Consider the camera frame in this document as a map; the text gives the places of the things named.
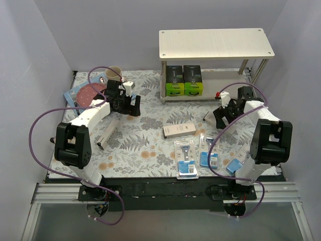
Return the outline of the clear blue razor blister pack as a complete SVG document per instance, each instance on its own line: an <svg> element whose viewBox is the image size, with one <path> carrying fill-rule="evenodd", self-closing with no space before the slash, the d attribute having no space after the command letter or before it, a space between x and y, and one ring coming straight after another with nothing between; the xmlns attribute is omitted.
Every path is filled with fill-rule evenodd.
<svg viewBox="0 0 321 241"><path fill-rule="evenodd" d="M175 141L176 177L178 180L198 179L195 145L193 141Z"/></svg>

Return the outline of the black green Gillette Labs box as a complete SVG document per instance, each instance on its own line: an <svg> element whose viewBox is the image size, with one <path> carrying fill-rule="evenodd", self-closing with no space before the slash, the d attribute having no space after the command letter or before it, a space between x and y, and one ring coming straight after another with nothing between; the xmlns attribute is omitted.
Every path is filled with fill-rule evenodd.
<svg viewBox="0 0 321 241"><path fill-rule="evenodd" d="M185 91L183 67L166 66L166 96L182 96Z"/></svg>

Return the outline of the white Harry's box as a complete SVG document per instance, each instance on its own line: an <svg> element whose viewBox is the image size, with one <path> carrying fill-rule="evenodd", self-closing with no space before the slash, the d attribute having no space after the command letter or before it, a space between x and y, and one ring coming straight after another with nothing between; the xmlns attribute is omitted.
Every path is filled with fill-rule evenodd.
<svg viewBox="0 0 321 241"><path fill-rule="evenodd" d="M165 139L194 135L195 133L196 127L193 123L177 124L163 127L163 135Z"/></svg>
<svg viewBox="0 0 321 241"><path fill-rule="evenodd" d="M212 127L216 126L216 119L212 111L207 112L207 114L203 118L203 121Z"/></svg>
<svg viewBox="0 0 321 241"><path fill-rule="evenodd" d="M111 136L115 133L115 131L118 129L119 126L119 120L118 119L113 119L112 122L108 125L104 133L101 135L100 139L96 142L97 146L101 150L105 150L108 141L111 138Z"/></svg>

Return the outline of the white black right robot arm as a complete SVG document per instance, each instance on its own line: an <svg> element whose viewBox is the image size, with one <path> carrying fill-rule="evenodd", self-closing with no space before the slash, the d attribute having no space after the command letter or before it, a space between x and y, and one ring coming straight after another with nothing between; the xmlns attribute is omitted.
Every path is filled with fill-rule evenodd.
<svg viewBox="0 0 321 241"><path fill-rule="evenodd" d="M235 179L227 186L228 196L235 200L241 198L245 189L252 186L265 170L287 162L290 155L292 123L275 117L260 98L231 99L225 107L214 110L216 128L225 129L246 113L256 127L250 144L250 157L234 173Z"/></svg>

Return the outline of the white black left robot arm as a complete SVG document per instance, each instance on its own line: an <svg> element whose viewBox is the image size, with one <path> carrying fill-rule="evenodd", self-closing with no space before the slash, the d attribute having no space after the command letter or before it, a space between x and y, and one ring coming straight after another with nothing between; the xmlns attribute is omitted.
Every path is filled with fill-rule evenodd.
<svg viewBox="0 0 321 241"><path fill-rule="evenodd" d="M140 99L137 95L134 105L132 97L125 96L118 109L111 108L111 102L101 99L93 100L90 107L69 123L58 124L55 136L54 157L63 165L72 169L83 185L90 187L89 194L94 200L106 197L107 189L100 182L103 176L91 163L90 133L99 122L112 111L130 116L140 115Z"/></svg>

